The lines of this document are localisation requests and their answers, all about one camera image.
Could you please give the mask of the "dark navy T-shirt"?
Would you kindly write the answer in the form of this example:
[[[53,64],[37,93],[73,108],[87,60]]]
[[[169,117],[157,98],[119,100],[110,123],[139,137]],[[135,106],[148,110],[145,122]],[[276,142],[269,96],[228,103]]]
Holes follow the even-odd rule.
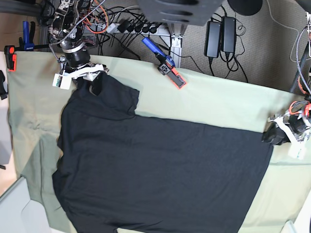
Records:
[[[269,165],[261,134],[135,113],[139,91],[103,75],[61,115],[55,195],[79,233],[236,233]]]

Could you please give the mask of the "white power strip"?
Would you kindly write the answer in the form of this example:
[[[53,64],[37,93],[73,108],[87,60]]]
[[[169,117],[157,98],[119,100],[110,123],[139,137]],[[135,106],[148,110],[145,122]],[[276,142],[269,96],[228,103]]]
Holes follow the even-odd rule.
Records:
[[[137,34],[142,35],[170,35],[169,29],[163,24],[134,24],[130,21],[124,21],[122,23],[112,23],[106,30],[110,34]]]

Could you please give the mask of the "light green table cloth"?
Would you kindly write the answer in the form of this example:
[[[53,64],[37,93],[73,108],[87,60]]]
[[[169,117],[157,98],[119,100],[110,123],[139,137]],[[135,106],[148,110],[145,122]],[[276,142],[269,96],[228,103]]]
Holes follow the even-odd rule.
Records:
[[[139,90],[137,114],[182,119],[219,127],[262,132],[267,119],[285,111],[300,96],[179,69],[186,85],[178,89],[155,65],[97,56],[92,62],[109,68],[121,83]],[[56,139],[60,114],[71,91],[54,87],[59,66],[49,52],[18,52],[17,69],[7,73],[9,124],[15,169],[27,179],[31,198],[41,202],[49,224],[72,233],[58,207],[52,173],[60,152]],[[303,159],[288,154],[289,144],[275,147],[269,167],[244,220],[242,233],[306,233],[311,220],[311,145]]]

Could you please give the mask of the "blue orange clamp left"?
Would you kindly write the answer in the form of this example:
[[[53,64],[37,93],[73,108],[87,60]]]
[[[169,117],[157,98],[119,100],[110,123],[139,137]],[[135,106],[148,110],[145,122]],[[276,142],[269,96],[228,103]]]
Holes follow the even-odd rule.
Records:
[[[16,71],[17,68],[17,55],[16,51],[34,51],[39,49],[49,48],[48,44],[35,45],[34,44],[35,35],[35,22],[23,21],[23,37],[19,38],[19,46],[7,45],[4,47],[4,54],[7,69],[9,71]]]

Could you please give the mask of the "blue orange clamp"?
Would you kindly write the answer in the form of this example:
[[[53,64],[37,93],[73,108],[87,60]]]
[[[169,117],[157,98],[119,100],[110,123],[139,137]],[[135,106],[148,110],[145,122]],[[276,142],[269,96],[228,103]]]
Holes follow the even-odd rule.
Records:
[[[17,55],[16,51],[34,51],[39,49],[49,48],[48,44],[35,45],[34,44],[35,35],[35,22],[23,21],[23,37],[19,38],[19,46],[7,45],[4,47],[4,54],[7,69],[9,71],[16,71],[17,68]]]
[[[179,74],[175,68],[175,63],[171,56],[166,55],[150,38],[145,37],[142,39],[142,43],[155,55],[160,62],[157,67],[158,71],[170,78],[174,85],[181,89],[187,83],[184,78]]]

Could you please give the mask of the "blue orange clamp centre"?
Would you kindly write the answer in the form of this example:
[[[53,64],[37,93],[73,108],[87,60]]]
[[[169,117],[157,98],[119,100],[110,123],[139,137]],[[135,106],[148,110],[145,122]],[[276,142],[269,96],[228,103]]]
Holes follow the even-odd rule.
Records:
[[[155,55],[160,62],[157,67],[158,71],[170,78],[174,85],[181,89],[187,83],[184,78],[179,74],[175,68],[175,63],[171,56],[166,55],[150,38],[145,37],[142,39],[142,43]]]

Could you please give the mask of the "black power adapter pair left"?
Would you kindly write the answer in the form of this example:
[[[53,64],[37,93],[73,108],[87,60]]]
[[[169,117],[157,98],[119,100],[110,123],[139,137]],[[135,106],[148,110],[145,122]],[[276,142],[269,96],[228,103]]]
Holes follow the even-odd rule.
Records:
[[[218,58],[221,39],[221,24],[209,21],[207,23],[204,55],[210,58]]]

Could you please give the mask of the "black power adapter pair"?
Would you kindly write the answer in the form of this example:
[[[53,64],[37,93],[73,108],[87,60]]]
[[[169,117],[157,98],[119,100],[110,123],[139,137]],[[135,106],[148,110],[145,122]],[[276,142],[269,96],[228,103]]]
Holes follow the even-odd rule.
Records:
[[[221,39],[221,24],[209,21],[207,23],[204,55],[210,58],[218,58]]]
[[[221,22],[221,51],[235,53],[236,47],[236,19],[223,17]]]

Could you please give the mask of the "black power adapter pair right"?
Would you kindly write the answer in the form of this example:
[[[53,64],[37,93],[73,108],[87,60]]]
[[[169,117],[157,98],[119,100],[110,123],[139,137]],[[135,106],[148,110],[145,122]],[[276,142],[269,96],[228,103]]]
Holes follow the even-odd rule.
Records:
[[[236,19],[223,17],[221,22],[221,51],[235,53],[236,47]]]

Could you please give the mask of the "grey plastic bin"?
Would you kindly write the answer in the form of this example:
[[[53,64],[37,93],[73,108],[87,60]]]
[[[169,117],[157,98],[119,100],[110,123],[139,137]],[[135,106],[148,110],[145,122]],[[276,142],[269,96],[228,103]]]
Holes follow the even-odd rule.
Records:
[[[30,198],[24,177],[14,182],[0,197],[2,233],[50,233],[45,208]]]

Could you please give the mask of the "aluminium frame post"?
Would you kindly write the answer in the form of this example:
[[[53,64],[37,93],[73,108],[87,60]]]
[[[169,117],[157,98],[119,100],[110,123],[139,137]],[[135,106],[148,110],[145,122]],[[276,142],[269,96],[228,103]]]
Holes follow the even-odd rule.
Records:
[[[180,23],[168,23],[159,26],[157,35],[169,47],[175,66],[180,68],[182,55],[182,42],[187,25]]]

